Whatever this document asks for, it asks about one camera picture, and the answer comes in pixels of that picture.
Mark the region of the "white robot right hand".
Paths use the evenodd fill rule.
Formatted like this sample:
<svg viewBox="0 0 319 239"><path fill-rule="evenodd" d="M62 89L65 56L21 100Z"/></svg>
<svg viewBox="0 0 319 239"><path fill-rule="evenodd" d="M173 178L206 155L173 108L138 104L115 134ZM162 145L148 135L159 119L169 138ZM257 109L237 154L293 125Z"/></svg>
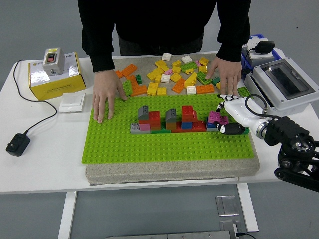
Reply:
<svg viewBox="0 0 319 239"><path fill-rule="evenodd" d="M239 97L236 95L218 95L224 101L221 102L216 111L225 109L235 122L221 124L214 122L217 129L227 135L238 135L244 133L249 128L257 137L263 138L268 125L268 118L264 116L267 108L260 107L253 99L253 95Z"/></svg>

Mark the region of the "person's left hand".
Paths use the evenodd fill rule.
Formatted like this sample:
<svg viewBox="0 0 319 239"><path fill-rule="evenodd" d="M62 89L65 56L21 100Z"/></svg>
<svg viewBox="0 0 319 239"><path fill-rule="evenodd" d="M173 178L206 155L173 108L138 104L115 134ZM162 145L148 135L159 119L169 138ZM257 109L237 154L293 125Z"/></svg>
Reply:
<svg viewBox="0 0 319 239"><path fill-rule="evenodd" d="M238 96L237 86L241 79L241 63L226 61L215 57L210 64L206 78L211 78L216 69L218 70L220 77L220 93Z"/></svg>

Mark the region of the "person's right hand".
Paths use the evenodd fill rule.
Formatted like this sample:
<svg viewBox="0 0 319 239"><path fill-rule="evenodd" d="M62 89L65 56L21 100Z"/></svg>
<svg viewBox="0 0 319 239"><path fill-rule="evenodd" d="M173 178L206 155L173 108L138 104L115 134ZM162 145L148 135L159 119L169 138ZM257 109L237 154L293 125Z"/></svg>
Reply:
<svg viewBox="0 0 319 239"><path fill-rule="evenodd" d="M122 100L127 100L123 84L114 70L100 71L94 74L92 107L94 110L93 119L97 123L103 122L106 101L108 101L107 119L110 120L113 117L116 92L119 93Z"/></svg>

